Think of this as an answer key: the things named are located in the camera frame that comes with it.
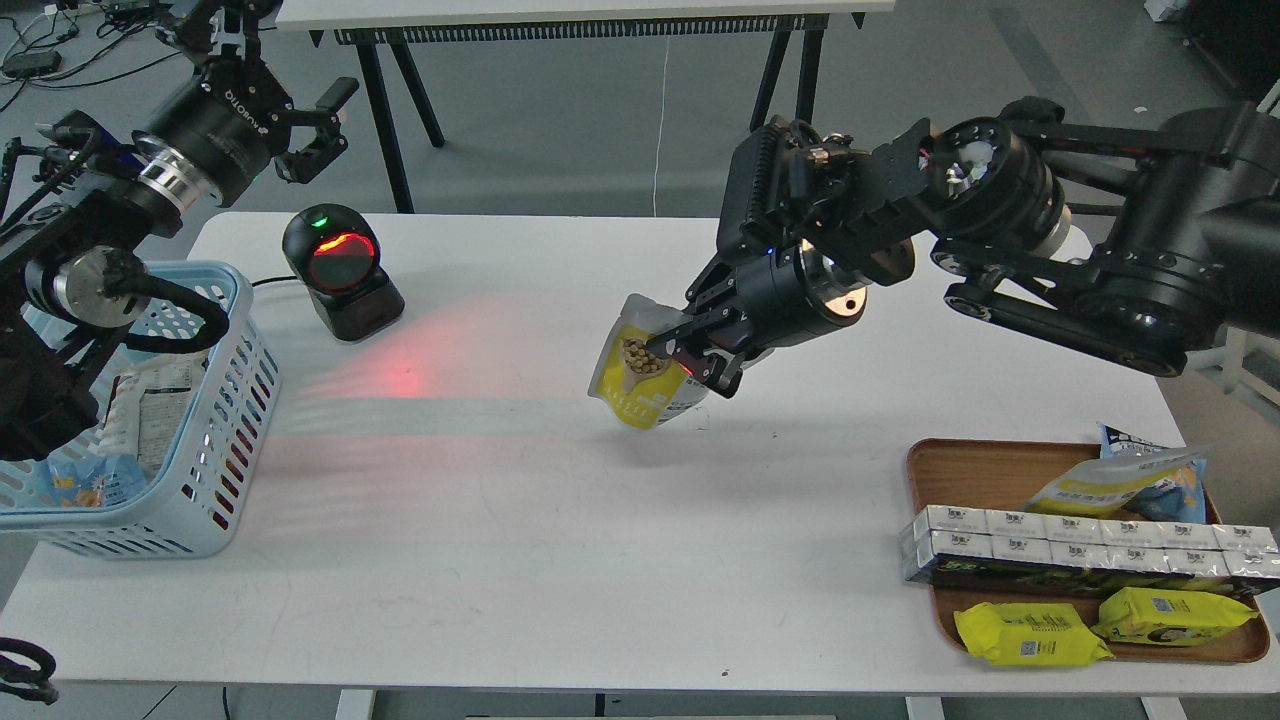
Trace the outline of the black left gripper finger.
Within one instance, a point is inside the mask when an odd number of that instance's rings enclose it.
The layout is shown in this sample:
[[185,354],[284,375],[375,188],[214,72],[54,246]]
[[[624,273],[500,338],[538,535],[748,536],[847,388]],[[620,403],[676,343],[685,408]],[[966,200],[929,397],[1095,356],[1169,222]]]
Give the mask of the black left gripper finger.
[[287,183],[307,184],[348,149],[347,137],[317,132],[315,138],[297,151],[273,159],[276,176]]
[[285,109],[285,124],[289,127],[311,127],[319,131],[339,131],[342,110],[360,90],[360,82],[352,77],[338,77],[326,92],[310,109]]

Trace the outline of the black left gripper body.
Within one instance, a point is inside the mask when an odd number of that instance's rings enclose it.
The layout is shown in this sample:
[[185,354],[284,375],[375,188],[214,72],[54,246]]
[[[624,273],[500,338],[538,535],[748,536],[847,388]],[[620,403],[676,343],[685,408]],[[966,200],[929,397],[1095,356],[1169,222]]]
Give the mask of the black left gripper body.
[[274,113],[225,82],[193,77],[134,132],[134,146],[146,158],[178,152],[207,178],[218,205],[230,206],[289,147],[291,131],[270,122]]

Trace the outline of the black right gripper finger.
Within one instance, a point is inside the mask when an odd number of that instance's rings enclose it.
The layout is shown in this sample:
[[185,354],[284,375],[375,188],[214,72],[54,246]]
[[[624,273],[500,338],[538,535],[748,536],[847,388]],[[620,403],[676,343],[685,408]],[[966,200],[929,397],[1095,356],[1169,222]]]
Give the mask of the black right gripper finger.
[[741,386],[749,352],[731,352],[714,345],[673,345],[672,359],[698,384],[721,397],[732,398]]
[[704,313],[685,313],[681,316],[681,323],[648,340],[645,350],[657,357],[675,357],[677,351],[694,357],[704,357],[709,354],[732,357],[736,352],[713,341],[710,334],[713,331],[740,323],[745,318],[746,314],[740,307],[713,307]]

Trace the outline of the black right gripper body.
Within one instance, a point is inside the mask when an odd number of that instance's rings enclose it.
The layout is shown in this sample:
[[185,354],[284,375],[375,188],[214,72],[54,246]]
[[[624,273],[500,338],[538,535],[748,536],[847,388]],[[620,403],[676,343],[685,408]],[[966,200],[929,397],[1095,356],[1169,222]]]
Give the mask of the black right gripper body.
[[810,245],[731,264],[709,261],[686,291],[685,314],[714,323],[684,338],[684,366],[718,355],[748,368],[777,348],[854,325],[867,287],[850,281]]

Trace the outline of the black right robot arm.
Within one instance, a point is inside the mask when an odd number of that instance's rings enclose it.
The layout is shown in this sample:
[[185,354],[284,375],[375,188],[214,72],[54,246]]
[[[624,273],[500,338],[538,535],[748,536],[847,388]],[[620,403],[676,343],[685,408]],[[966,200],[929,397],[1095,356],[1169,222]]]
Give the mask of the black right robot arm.
[[915,268],[955,311],[1156,377],[1224,325],[1279,325],[1277,119],[1248,105],[1157,129],[1064,122],[1043,97],[877,149],[776,117],[735,150],[716,255],[646,342],[723,397],[745,365],[856,323]]

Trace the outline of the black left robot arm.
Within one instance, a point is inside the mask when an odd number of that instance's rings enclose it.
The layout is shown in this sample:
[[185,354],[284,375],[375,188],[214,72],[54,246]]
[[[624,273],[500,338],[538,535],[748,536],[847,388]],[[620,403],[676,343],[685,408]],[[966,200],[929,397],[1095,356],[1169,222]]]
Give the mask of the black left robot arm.
[[334,81],[300,109],[261,55],[274,1],[177,1],[160,40],[193,63],[131,140],[70,111],[42,126],[42,149],[14,138],[17,160],[41,161],[38,188],[3,218],[3,459],[41,460],[99,421],[91,388],[119,346],[193,354],[229,327],[211,300],[155,275],[136,256],[172,237],[200,199],[229,208],[268,168],[307,183],[346,150],[338,113],[358,88]]

